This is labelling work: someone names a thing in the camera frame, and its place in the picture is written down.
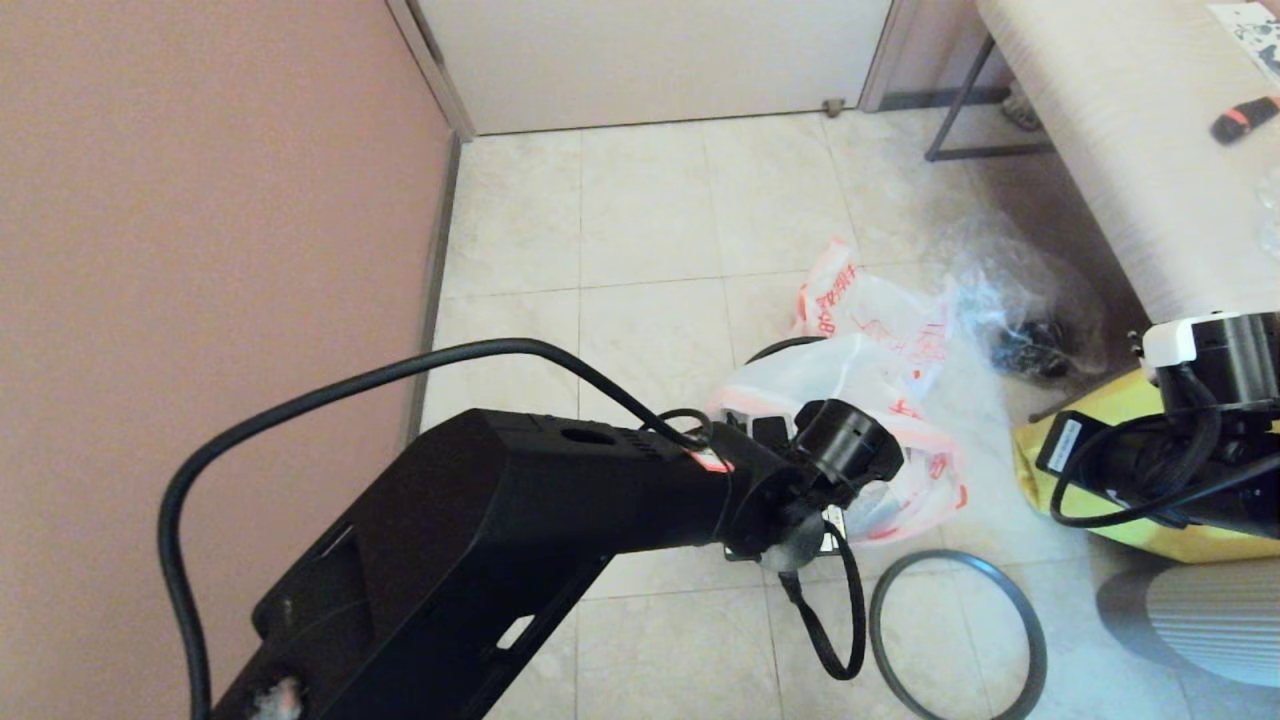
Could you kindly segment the crumpled clear plastic wrap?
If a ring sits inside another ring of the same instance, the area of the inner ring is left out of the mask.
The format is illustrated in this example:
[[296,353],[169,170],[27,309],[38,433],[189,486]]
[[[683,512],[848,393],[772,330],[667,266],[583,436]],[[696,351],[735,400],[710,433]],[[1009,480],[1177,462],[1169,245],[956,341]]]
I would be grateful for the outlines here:
[[1256,188],[1256,199],[1257,243],[1280,264],[1280,165],[1263,173]]

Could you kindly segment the grey door frame strip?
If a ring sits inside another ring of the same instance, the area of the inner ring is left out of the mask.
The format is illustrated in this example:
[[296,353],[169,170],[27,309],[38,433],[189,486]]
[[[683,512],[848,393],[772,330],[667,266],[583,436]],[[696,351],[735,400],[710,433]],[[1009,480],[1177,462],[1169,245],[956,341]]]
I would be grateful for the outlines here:
[[910,26],[916,14],[916,4],[918,0],[891,0],[876,54],[858,101],[859,111],[877,113],[881,110],[906,47]]
[[426,81],[447,124],[461,143],[470,143],[477,137],[476,127],[465,108],[445,64],[440,49],[428,23],[419,0],[384,0],[404,40],[420,74]]

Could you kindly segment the white door panel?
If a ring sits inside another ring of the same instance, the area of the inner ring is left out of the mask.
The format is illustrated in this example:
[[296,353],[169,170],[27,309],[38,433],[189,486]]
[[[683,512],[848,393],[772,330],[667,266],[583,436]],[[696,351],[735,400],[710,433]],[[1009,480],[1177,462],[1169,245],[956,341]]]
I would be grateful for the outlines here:
[[480,135],[856,105],[893,0],[415,0]]

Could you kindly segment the black orange marker pen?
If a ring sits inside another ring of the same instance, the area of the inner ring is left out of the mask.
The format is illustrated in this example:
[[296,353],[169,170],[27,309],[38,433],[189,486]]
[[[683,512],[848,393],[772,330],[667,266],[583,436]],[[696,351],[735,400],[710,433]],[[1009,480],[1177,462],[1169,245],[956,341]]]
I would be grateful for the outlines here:
[[1277,117],[1280,117],[1280,96],[1263,96],[1240,102],[1211,123],[1210,137],[1219,145],[1230,146]]

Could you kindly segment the grey ribbed round object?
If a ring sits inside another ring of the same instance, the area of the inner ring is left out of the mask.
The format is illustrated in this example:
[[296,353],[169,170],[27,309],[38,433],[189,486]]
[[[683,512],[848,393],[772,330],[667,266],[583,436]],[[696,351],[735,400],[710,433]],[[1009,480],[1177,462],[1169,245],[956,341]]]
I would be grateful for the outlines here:
[[1280,559],[1123,571],[1094,600],[1105,629],[1144,660],[1280,689]]

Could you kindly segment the black-white printed paper sheet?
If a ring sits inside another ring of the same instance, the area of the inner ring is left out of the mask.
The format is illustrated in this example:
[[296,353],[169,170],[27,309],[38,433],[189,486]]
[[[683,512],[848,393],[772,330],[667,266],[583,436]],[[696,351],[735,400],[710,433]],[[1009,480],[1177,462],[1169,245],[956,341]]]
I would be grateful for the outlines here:
[[1210,3],[1206,9],[1251,61],[1280,88],[1280,17],[1262,3]]

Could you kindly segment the used white red-drawstring trash bag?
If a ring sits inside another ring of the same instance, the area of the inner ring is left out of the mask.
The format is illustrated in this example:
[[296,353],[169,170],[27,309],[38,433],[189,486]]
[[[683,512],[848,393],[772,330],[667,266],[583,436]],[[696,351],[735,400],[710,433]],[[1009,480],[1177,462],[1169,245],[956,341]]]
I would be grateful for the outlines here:
[[948,300],[872,273],[855,260],[851,242],[833,238],[800,286],[791,331],[865,337],[899,361],[911,393],[924,397],[945,369],[954,327]]

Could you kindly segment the black metal table frame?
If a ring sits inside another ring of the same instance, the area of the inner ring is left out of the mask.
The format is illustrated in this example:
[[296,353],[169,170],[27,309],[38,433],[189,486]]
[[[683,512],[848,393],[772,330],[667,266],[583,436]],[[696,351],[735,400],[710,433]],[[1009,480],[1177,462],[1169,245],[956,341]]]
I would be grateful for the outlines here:
[[969,105],[969,97],[972,96],[977,81],[986,68],[987,61],[992,56],[996,49],[995,37],[988,33],[979,46],[974,61],[970,64],[957,92],[951,101],[943,120],[934,135],[931,145],[924,152],[924,160],[928,163],[937,161],[961,161],[961,160],[983,160],[983,159],[1001,159],[1001,158],[1019,158],[1019,156],[1032,156],[1043,155],[1056,151],[1052,142],[1041,141],[1034,143],[1014,143],[1014,145],[991,145],[991,146],[974,146],[974,147],[957,147],[947,149],[946,142],[948,136],[955,127],[961,110]]

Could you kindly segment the yellow fabric tote bag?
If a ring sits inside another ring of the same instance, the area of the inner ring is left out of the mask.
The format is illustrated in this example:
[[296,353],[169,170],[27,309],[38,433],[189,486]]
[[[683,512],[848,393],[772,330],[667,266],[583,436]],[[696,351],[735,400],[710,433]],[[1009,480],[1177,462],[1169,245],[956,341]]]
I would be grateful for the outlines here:
[[[1133,370],[1066,404],[1064,409],[1116,425],[1134,416],[1161,413],[1162,404],[1158,391],[1147,380],[1146,374],[1142,370]],[[1056,478],[1038,469],[1036,460],[1047,445],[1056,414],[1051,410],[1038,421],[1024,424],[1012,432],[1015,475],[1030,506],[1046,516],[1050,514]],[[1213,527],[1189,525],[1185,529],[1174,529],[1149,520],[1139,520],[1096,529],[1092,533],[1184,564],[1280,559],[1280,539]]]

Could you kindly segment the clear plastic bag dark contents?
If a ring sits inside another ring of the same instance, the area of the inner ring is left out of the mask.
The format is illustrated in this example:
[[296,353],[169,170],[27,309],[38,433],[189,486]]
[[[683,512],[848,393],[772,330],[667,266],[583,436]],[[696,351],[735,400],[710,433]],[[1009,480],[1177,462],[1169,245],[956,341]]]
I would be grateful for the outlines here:
[[1050,384],[1106,369],[1105,306],[1094,286],[1028,243],[1005,215],[955,223],[940,251],[957,318],[996,372]]

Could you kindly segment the new white orange-print bag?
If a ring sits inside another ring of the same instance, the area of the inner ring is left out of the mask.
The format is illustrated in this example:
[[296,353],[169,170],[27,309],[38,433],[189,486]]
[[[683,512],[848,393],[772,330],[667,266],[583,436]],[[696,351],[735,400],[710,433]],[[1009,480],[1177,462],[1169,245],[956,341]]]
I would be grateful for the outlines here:
[[925,396],[913,395],[899,361],[865,337],[826,338],[745,364],[712,395],[707,409],[716,419],[785,416],[794,434],[801,406],[827,398],[870,414],[905,452],[891,482],[872,483],[842,511],[855,550],[911,539],[966,507],[965,460],[957,441],[925,410]]

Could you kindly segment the black round trash bin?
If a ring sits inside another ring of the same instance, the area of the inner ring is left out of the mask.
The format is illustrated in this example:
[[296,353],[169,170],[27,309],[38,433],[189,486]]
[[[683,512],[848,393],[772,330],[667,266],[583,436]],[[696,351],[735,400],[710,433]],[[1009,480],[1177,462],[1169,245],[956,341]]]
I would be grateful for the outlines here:
[[826,340],[826,337],[822,337],[822,336],[799,336],[799,337],[791,337],[791,338],[781,340],[778,342],[774,342],[772,345],[765,346],[760,351],[758,351],[754,355],[751,355],[746,360],[746,364],[760,361],[764,357],[769,357],[769,356],[776,355],[778,352],[782,352],[782,351],[785,351],[787,348],[795,348],[795,347],[801,347],[801,346],[805,346],[805,345],[813,345],[813,343],[817,343],[817,342],[822,342],[824,340]]

